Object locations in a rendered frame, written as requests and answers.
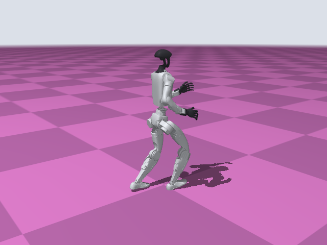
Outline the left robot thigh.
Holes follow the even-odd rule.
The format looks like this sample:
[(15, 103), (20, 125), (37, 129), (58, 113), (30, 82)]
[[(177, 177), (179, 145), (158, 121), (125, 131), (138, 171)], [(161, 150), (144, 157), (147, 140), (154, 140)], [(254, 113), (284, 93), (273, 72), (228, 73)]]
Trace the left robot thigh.
[(155, 128), (151, 124), (151, 118), (147, 119), (147, 125), (149, 128), (152, 128), (151, 135), (154, 144), (154, 149), (150, 152), (150, 158), (153, 160), (158, 160), (160, 158), (160, 153), (162, 150), (164, 133), (161, 129)]

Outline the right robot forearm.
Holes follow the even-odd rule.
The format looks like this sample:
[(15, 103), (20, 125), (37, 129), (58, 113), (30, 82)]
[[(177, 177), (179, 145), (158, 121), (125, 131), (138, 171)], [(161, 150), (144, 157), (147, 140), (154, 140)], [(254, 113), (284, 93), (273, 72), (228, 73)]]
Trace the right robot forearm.
[(176, 103), (170, 98), (170, 97), (167, 97), (167, 103), (169, 104), (168, 105), (168, 108), (172, 111), (174, 111), (176, 114), (185, 114), (185, 109), (179, 107), (178, 105), (176, 105)]

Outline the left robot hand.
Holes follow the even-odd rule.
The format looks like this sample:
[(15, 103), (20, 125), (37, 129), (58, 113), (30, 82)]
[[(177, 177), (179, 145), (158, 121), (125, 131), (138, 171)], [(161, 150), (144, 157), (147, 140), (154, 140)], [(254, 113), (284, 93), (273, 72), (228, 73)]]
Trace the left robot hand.
[[(187, 81), (187, 82), (188, 82), (188, 81)], [(187, 92), (187, 91), (191, 91), (191, 90), (193, 90), (193, 89), (190, 89), (190, 88), (194, 88), (194, 87), (190, 87), (190, 86), (194, 86), (194, 85), (190, 85), (190, 84), (192, 84), (192, 83), (187, 83), (187, 82), (184, 82), (184, 83), (182, 84), (182, 86), (180, 87), (180, 89), (177, 88), (177, 89), (174, 90), (174, 92), (179, 90), (179, 93), (181, 94), (181, 93), (185, 93), (185, 92)], [(187, 84), (186, 84), (186, 83), (187, 83)], [(188, 87), (188, 88), (187, 88), (187, 87)], [(187, 89), (188, 89), (188, 90), (187, 90)]]

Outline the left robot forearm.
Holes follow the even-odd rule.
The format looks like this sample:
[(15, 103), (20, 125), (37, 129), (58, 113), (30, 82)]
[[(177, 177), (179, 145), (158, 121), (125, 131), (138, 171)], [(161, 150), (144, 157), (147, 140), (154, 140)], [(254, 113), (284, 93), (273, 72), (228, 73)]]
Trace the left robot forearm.
[(172, 98), (175, 97), (175, 96), (178, 96), (178, 95), (180, 95), (179, 90), (175, 91), (175, 92), (172, 91)]

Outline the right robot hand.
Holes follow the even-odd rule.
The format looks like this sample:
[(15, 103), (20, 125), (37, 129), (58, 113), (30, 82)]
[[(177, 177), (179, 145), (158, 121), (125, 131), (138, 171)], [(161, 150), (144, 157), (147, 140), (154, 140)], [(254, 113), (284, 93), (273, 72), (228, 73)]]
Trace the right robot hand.
[(183, 115), (183, 116), (188, 115), (189, 117), (195, 118), (197, 120), (197, 118), (198, 118), (198, 113), (197, 112), (198, 111), (194, 110), (194, 107), (192, 107), (190, 109), (185, 109), (185, 114), (180, 114), (180, 115)]

